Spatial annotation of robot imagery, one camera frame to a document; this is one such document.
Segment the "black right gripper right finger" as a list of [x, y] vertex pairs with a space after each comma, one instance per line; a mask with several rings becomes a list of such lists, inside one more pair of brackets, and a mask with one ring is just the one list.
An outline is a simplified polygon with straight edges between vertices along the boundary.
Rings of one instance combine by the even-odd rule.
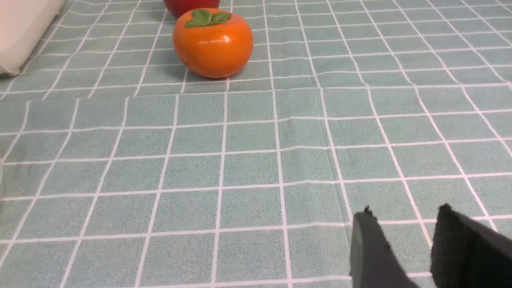
[[443, 204], [434, 229], [430, 273], [438, 288], [510, 288], [512, 241]]

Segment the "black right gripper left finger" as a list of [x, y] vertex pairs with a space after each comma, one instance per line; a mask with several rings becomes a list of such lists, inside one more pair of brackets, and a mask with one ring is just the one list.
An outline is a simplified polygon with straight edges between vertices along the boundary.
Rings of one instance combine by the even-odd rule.
[[350, 276], [353, 288], [417, 287], [396, 259], [369, 206], [353, 217]]

